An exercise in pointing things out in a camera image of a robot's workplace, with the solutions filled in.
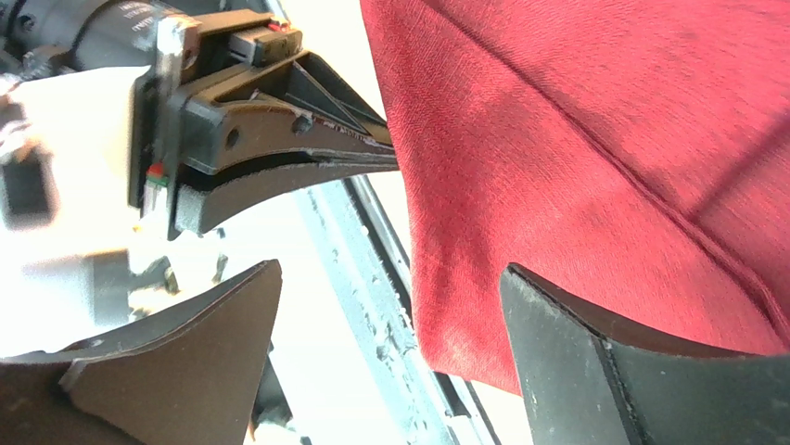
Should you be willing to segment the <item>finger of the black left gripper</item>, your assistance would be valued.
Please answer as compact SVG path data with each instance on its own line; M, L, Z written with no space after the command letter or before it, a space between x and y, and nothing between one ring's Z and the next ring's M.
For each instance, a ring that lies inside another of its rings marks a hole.
M169 239L182 232L204 235L231 217L272 197L372 172L399 169L392 151L289 150L270 153L214 174L169 156Z
M215 175L254 159L395 163L386 121L322 58L237 64L180 89L182 162Z

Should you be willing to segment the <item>dark red cloth napkin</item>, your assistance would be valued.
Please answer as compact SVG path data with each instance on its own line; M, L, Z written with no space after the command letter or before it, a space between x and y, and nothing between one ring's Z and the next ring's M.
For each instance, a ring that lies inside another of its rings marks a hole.
M518 263L678 337L789 349L785 1L364 1L437 371L518 393Z

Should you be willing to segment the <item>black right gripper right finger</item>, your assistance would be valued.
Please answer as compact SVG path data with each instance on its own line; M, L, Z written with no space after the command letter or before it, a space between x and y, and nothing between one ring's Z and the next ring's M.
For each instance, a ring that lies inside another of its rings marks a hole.
M536 444L785 444L789 359L667 334L512 263L500 294Z

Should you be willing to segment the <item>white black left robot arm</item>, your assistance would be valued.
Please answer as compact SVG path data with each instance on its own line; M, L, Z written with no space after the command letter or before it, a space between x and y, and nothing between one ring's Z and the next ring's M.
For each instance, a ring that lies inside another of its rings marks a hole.
M266 199L398 167L384 119L262 1L5 1L26 80L142 66L121 193L172 240Z

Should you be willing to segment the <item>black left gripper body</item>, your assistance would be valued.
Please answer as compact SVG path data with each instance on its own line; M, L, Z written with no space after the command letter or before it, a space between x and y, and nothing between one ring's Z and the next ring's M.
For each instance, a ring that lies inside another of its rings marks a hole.
M266 68L294 57L302 36L285 19L249 9L198 17L165 10L156 25L154 67L136 84L129 200L171 241L169 156L181 156L181 87L237 64Z

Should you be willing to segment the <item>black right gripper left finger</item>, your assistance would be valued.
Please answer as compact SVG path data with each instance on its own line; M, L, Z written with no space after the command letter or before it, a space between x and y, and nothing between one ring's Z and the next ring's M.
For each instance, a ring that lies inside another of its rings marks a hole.
M260 262L196 297L55 352L1 361L5 444L240 444L282 288Z

